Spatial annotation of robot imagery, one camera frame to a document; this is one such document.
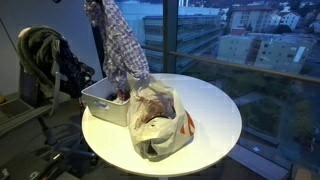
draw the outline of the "building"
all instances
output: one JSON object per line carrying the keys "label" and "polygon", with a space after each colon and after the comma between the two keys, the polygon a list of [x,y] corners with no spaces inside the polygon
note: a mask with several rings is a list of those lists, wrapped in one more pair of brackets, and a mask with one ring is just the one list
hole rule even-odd
{"label": "building", "polygon": [[271,14],[268,27],[277,27],[279,25],[287,25],[292,31],[297,27],[300,15],[295,12],[274,12]]}
{"label": "building", "polygon": [[295,12],[280,12],[281,20],[279,25],[287,25],[293,31],[296,29],[300,15]]}
{"label": "building", "polygon": [[[213,46],[221,36],[221,17],[218,15],[180,15],[178,16],[177,52],[200,56],[212,53]],[[162,48],[162,16],[144,17],[145,44]],[[162,71],[162,53],[146,50],[146,56],[152,71]],[[176,70],[183,72],[194,63],[192,59],[177,58]]]}
{"label": "building", "polygon": [[231,30],[251,26],[253,32],[263,32],[268,27],[273,9],[268,6],[238,6],[231,15]]}
{"label": "building", "polygon": [[[123,2],[117,2],[117,5],[124,12],[123,16],[139,44],[162,49],[163,5],[150,3],[150,0],[121,1]],[[193,55],[201,55],[205,51],[210,51],[212,44],[217,42],[217,36],[221,36],[221,16],[218,15],[220,9],[186,7],[189,3],[187,0],[180,2],[182,4],[178,10],[178,51]],[[145,50],[145,53],[150,70],[152,72],[162,71],[162,53],[150,50]],[[178,72],[184,71],[191,65],[193,65],[191,59],[177,59]]]}
{"label": "building", "polygon": [[227,35],[220,38],[217,59],[299,74],[314,44],[312,35]]}

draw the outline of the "dark floor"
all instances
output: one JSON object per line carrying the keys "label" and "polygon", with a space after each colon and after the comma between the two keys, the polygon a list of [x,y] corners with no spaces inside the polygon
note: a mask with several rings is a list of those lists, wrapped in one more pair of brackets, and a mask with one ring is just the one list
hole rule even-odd
{"label": "dark floor", "polygon": [[[80,125],[81,121],[80,106],[78,100],[72,100],[60,106],[59,111],[53,116],[46,118],[45,121],[49,127],[59,126],[53,129],[53,132],[59,137],[69,136],[75,134],[77,129],[72,126],[63,126],[63,124],[75,123]],[[43,156],[44,152],[48,150],[44,144],[45,139],[41,133],[41,126],[37,120],[33,120],[10,134],[0,138],[0,166],[9,163],[14,157],[22,153],[35,154],[37,157],[42,157],[47,160],[48,156]],[[80,149],[87,150],[85,142],[81,143]],[[70,174],[79,179],[117,179],[117,180],[144,180],[156,179],[135,176],[114,168],[108,163],[99,160],[97,165],[90,164],[90,158],[79,154],[72,154],[68,156],[67,162]],[[174,180],[191,180],[191,179],[222,179],[222,180],[260,180],[264,179],[255,172],[249,170],[238,162],[229,157],[225,157],[216,165],[203,170],[201,172],[191,174],[188,176],[170,178]]]}

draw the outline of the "chair backrest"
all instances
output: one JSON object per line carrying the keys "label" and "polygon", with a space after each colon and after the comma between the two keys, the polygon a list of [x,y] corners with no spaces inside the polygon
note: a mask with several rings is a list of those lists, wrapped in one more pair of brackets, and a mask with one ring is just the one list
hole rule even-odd
{"label": "chair backrest", "polygon": [[19,98],[28,105],[36,108],[39,105],[39,78],[24,72],[20,68],[19,74]]}
{"label": "chair backrest", "polygon": [[58,109],[59,104],[70,100],[70,95],[60,91],[60,79],[61,73],[59,65],[54,62],[51,69],[51,74],[55,77],[54,88],[53,88],[53,98],[52,98],[52,109],[50,116],[52,116]]}

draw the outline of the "checkered fabric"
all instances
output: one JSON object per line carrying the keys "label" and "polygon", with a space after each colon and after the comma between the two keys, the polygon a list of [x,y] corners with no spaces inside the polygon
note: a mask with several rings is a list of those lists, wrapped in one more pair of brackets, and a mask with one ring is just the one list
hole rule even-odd
{"label": "checkered fabric", "polygon": [[126,73],[136,79],[149,78],[142,48],[113,0],[84,0],[84,10],[93,27],[99,26],[104,44],[103,70],[115,90],[124,90]]}

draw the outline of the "food in bag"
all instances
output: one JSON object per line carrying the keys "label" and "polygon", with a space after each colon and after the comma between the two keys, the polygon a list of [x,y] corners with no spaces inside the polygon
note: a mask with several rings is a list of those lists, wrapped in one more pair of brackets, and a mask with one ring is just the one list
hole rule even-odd
{"label": "food in bag", "polygon": [[127,116],[135,151],[150,161],[175,153],[192,142],[195,133],[177,91],[153,76],[131,91]]}

